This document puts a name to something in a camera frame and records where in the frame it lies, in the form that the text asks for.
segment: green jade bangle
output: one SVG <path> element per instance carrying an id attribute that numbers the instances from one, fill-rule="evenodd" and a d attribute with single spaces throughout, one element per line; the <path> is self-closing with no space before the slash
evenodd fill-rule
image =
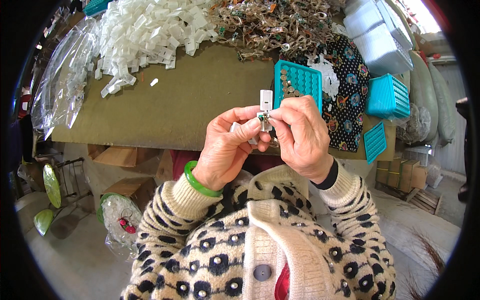
<path id="1" fill-rule="evenodd" d="M 185 177 L 187 178 L 188 182 L 193 186 L 194 189 L 199 191 L 205 196 L 208 197 L 219 197 L 223 193 L 223 188 L 219 191 L 213 191 L 209 188 L 204 187 L 201 183 L 195 179 L 195 177 L 192 174 L 193 168 L 197 166 L 198 161 L 196 160 L 191 160 L 185 165 Z"/>

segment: cream sweater with black spots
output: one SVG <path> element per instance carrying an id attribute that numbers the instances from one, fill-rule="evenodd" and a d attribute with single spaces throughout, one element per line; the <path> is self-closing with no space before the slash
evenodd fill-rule
<path id="1" fill-rule="evenodd" d="M 286 264 L 289 299 L 394 299 L 373 200 L 360 177 L 334 167 L 335 183 L 319 193 L 335 233 L 315 223 L 308 182 L 287 165 L 242 171 L 218 198 L 185 175 L 165 182 L 139 225 L 140 255 L 120 299 L 274 299 Z"/>

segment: floral patterned fabric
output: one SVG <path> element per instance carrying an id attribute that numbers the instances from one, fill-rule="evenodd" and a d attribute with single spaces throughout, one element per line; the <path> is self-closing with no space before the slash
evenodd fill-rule
<path id="1" fill-rule="evenodd" d="M 330 147 L 356 152 L 362 136 L 370 73 L 357 46 L 347 36 L 335 35 L 334 41 L 320 45 L 318 52 L 333 64 L 340 81 L 335 97 L 325 92 L 322 97 L 322 117 L 328 126 Z M 298 57 L 294 62 L 307 66 L 306 57 Z"/>

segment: table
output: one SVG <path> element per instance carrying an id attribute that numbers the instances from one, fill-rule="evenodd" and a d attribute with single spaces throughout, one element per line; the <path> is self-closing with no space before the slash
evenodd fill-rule
<path id="1" fill-rule="evenodd" d="M 209 121 L 233 107 L 258 105 L 259 91 L 271 89 L 273 71 L 272 60 L 242 63 L 235 48 L 220 44 L 203 42 L 194 57 L 179 49 L 175 69 L 149 65 L 134 74 L 134 86 L 124 86 L 105 99 L 100 91 L 112 77 L 90 78 L 75 124 L 71 129 L 57 126 L 52 140 L 200 151 Z M 155 78 L 158 83 L 150 86 Z M 364 132 L 378 121 L 365 116 Z M 394 127 L 385 127 L 387 149 L 379 160 L 393 159 L 395 132 Z M 366 159 L 363 139 L 357 153 L 333 148 L 330 153 L 338 158 Z"/>

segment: teal tray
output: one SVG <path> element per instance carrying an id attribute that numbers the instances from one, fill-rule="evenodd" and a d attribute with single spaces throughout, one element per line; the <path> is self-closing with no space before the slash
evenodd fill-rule
<path id="1" fill-rule="evenodd" d="M 108 3 L 112 0 L 91 0 L 85 7 L 84 13 L 89 16 L 95 16 L 99 12 L 105 11 L 108 7 Z"/>
<path id="2" fill-rule="evenodd" d="M 287 70 L 287 78 L 292 82 L 292 86 L 300 91 L 301 94 L 311 95 L 317 104 L 318 110 L 322 112 L 322 73 L 286 60 L 279 60 L 275 64 L 273 108 L 279 108 L 283 99 L 283 85 L 280 79 L 282 69 Z"/>
<path id="3" fill-rule="evenodd" d="M 370 79 L 365 113 L 390 120 L 408 118 L 410 101 L 407 87 L 390 74 Z"/>
<path id="4" fill-rule="evenodd" d="M 371 164 L 387 148 L 384 123 L 380 122 L 363 135 L 367 163 Z"/>

